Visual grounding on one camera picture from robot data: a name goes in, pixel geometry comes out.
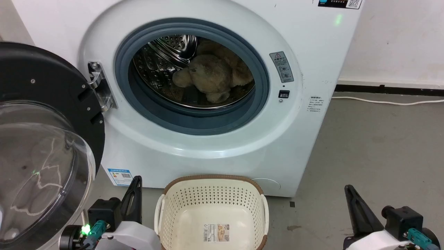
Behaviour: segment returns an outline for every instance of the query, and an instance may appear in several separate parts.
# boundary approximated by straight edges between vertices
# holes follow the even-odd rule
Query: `stuffed animal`
[[[173,74],[173,82],[182,88],[196,86],[211,103],[227,100],[232,87],[253,81],[253,74],[245,62],[216,42],[202,40],[196,54],[188,67]]]

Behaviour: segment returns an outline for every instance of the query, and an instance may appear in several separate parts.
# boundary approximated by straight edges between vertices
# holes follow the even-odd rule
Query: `door hinge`
[[[89,62],[88,71],[90,78],[88,85],[94,91],[95,96],[99,100],[102,112],[106,112],[110,108],[117,108],[114,96],[108,85],[108,82],[103,72],[102,65],[99,62]]]

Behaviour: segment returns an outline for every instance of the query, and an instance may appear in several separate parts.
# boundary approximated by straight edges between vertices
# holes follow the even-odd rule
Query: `power cord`
[[[423,104],[423,103],[444,102],[444,100],[435,100],[435,101],[417,101],[417,102],[412,102],[412,103],[397,103],[397,102],[391,102],[391,101],[372,101],[372,100],[366,100],[366,99],[361,99],[361,98],[357,98],[357,97],[332,97],[332,99],[351,99],[351,100],[366,101],[366,102],[371,102],[371,103],[382,103],[382,104],[401,105],[401,106],[410,106],[410,105]]]

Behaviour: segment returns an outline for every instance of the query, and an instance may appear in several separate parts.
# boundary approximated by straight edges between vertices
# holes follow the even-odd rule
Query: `transparent door glass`
[[[49,108],[0,105],[0,249],[42,249],[77,219],[95,173],[86,142]]]

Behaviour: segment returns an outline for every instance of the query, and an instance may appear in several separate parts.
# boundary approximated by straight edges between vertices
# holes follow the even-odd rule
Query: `concrete floor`
[[[439,97],[337,93],[378,101],[414,102]],[[444,104],[393,106],[332,100],[295,198],[269,197],[270,231],[265,249],[342,249],[352,235],[344,186],[352,184],[381,222],[386,205],[410,206],[424,225],[444,235]],[[88,205],[121,198],[101,169]],[[153,227],[161,194],[143,189],[143,223]]]

